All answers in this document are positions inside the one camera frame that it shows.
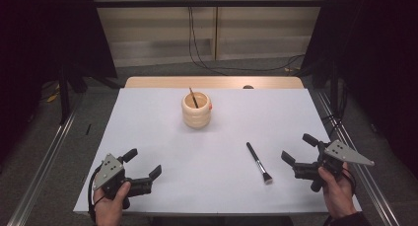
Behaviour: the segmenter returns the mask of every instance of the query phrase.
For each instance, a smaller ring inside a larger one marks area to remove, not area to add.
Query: metal rail
[[[324,92],[319,92],[319,99],[322,103],[323,108],[329,116],[332,116],[332,110],[330,107],[330,100]],[[351,137],[348,135],[347,130],[345,129],[342,123],[337,123],[337,121],[331,117],[331,123],[335,130],[337,131],[339,139],[344,142],[347,146],[357,151],[356,146],[354,145]],[[353,164],[354,169],[361,182],[363,183],[369,197],[371,198],[373,204],[375,205],[378,214],[381,216],[384,225],[386,226],[399,226],[392,209],[390,208],[389,203],[387,202],[385,196],[383,195],[381,189],[378,187],[377,183],[373,179],[369,169],[364,165]]]
[[[74,109],[70,113],[67,120],[62,124],[59,125],[58,130],[55,134],[52,143],[50,144],[45,157],[42,160],[37,172],[32,179],[27,191],[25,192],[24,196],[21,198],[18,206],[15,209],[12,217],[10,218],[7,226],[23,226],[26,224],[29,215],[35,205],[37,197],[42,190],[43,184],[49,174],[49,171],[53,165],[56,156],[58,155],[59,149],[61,148],[65,137],[73,123],[75,112],[77,108],[80,106],[81,100],[83,98],[83,94],[77,96],[74,104]]]
[[[146,7],[342,7],[352,3],[331,0],[40,0],[46,6],[96,8]]]

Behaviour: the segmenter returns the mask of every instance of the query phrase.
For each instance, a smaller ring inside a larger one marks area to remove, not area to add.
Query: human hand
[[[130,182],[125,182],[117,191],[114,200],[108,199],[105,192],[99,188],[93,194],[96,202],[96,223],[98,226],[118,226],[122,218],[122,203],[131,187]]]
[[[347,169],[347,166],[347,163],[343,164],[344,169]],[[324,167],[319,167],[318,172],[326,182],[322,188],[323,198],[331,217],[338,219],[357,213],[353,204],[353,191],[350,182],[345,178],[336,180]]]

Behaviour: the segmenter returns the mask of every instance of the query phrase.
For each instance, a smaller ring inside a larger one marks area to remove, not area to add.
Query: white paper
[[[199,130],[182,122],[188,89],[122,89],[88,179],[105,154],[138,156],[124,164],[126,177],[145,178],[158,165],[152,193],[130,197],[126,212],[150,215],[289,214],[327,212],[312,181],[298,180],[281,159],[298,163],[318,152],[302,140],[308,133],[329,141],[308,90],[197,89],[212,101],[210,123]],[[250,142],[272,185],[265,185],[246,143]],[[88,211],[86,181],[74,211]],[[361,210],[355,198],[355,206]]]

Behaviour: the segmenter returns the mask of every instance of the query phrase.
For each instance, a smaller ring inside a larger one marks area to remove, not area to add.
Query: black cable
[[[304,54],[300,54],[300,55],[295,55],[295,56],[291,56],[290,58],[299,58],[299,57],[303,57],[305,56]],[[295,62],[297,59],[283,65],[283,66],[279,66],[279,67],[274,67],[274,68],[268,68],[268,69],[245,69],[245,68],[236,68],[236,67],[212,67],[211,69],[224,69],[224,70],[242,70],[242,71],[273,71],[273,70],[280,70],[283,68],[288,67],[289,65],[291,65],[293,62]]]
[[[331,136],[332,133],[334,132],[334,130],[339,125],[342,124],[342,119],[344,117],[344,113],[345,113],[345,110],[347,108],[347,104],[348,104],[348,88],[347,88],[346,84],[344,83],[341,100],[340,100],[339,105],[338,105],[339,116],[335,116],[334,114],[331,114],[331,115],[328,115],[328,116],[325,116],[325,117],[321,118],[322,121],[328,119],[327,122],[323,123],[324,125],[326,125],[327,123],[329,123],[330,121],[335,119],[335,124],[332,126],[332,129],[329,131],[328,136]]]
[[[325,50],[321,53],[321,55],[318,57],[318,59],[314,62],[312,62],[309,65],[306,65],[303,69],[299,70],[294,74],[296,77],[304,77],[314,74],[317,70],[323,69],[324,64],[329,59],[328,51]]]
[[[283,65],[283,66],[280,66],[280,67],[274,67],[274,68],[268,68],[268,69],[245,69],[245,68],[236,68],[236,67],[209,67],[209,66],[207,66],[204,62],[203,62],[203,60],[201,59],[201,57],[200,57],[200,53],[199,53],[199,49],[197,48],[197,43],[196,43],[196,34],[195,34],[195,31],[194,31],[194,18],[193,18],[193,9],[191,8],[191,7],[188,7],[188,20],[189,20],[189,37],[188,37],[188,52],[189,52],[189,55],[190,55],[190,58],[191,58],[191,60],[192,60],[192,62],[195,64],[195,65],[197,65],[197,66],[199,66],[199,67],[201,67],[201,68],[204,68],[204,69],[207,69],[207,70],[210,70],[210,71],[212,71],[212,72],[215,72],[215,73],[218,73],[218,74],[221,74],[221,75],[224,75],[224,76],[228,76],[227,74],[225,74],[225,73],[222,73],[222,72],[219,72],[219,71],[216,71],[215,69],[224,69],[224,70],[242,70],[242,71],[273,71],[273,70],[279,70],[279,69],[283,69],[283,68],[286,68],[286,67],[288,67],[289,66],[289,68],[290,68],[290,65],[292,64],[292,63],[294,63],[295,61],[297,61],[300,57],[304,57],[305,55],[304,54],[299,54],[299,55],[294,55],[294,56],[291,56],[291,57],[289,57],[289,59],[288,59],[288,63],[287,64],[285,64],[285,65]],[[193,55],[191,54],[191,37],[193,36],[193,42],[194,42],[194,47],[195,47],[195,50],[196,50],[196,53],[197,53],[197,57],[199,58],[199,61],[200,61],[200,63],[201,64],[199,64],[199,63],[197,63],[195,60],[194,60],[194,58],[193,58]]]
[[[93,181],[95,180],[95,176],[96,174],[101,170],[102,165],[98,166],[95,171],[92,174],[92,177],[90,178],[89,181],[89,187],[87,189],[87,201],[89,203],[89,214],[90,214],[90,218],[93,220],[93,222],[96,223],[96,211],[95,211],[95,205],[92,203],[92,186],[93,186]]]
[[[218,74],[220,74],[220,75],[224,75],[224,76],[226,76],[226,74],[224,74],[224,73],[222,73],[222,72],[219,72],[219,71],[215,71],[215,70],[212,70],[212,69],[210,69],[203,61],[202,61],[202,59],[200,58],[200,54],[199,54],[199,49],[197,48],[197,44],[196,44],[196,34],[195,34],[195,32],[194,32],[194,19],[193,19],[193,9],[191,8],[191,7],[188,7],[188,24],[189,24],[189,31],[188,31],[188,52],[189,52],[189,54],[190,54],[190,58],[191,58],[191,61],[195,64],[195,65],[197,65],[197,66],[199,66],[199,67],[201,67],[201,68],[204,68],[204,69],[207,69],[207,70],[210,70],[210,71],[212,71],[212,72],[215,72],[215,73],[218,73]],[[193,35],[193,40],[194,40],[194,47],[195,47],[195,49],[196,49],[196,53],[197,53],[197,57],[199,58],[199,60],[200,60],[200,62],[202,63],[202,65],[200,65],[200,64],[198,64],[194,59],[193,59],[193,55],[191,54],[191,35]]]
[[[350,182],[351,190],[353,191],[353,195],[354,195],[356,193],[356,187],[357,187],[356,178],[354,178],[354,175],[348,169],[343,168],[343,170],[347,171],[347,173],[350,175],[350,177],[348,177],[346,174],[341,173],[343,177],[347,179],[348,182]]]
[[[105,198],[105,196],[102,196],[100,199],[98,199],[98,201],[95,202],[94,206],[96,206],[96,204],[98,204],[103,198]]]

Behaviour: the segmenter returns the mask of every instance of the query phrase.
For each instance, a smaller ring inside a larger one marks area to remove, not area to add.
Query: black curtain
[[[320,10],[303,69],[324,54],[334,60],[393,153],[418,177],[418,0],[339,1],[349,6]],[[318,84],[329,76],[320,65],[313,70]]]
[[[116,77],[93,0],[0,0],[1,162],[63,65],[73,76]]]

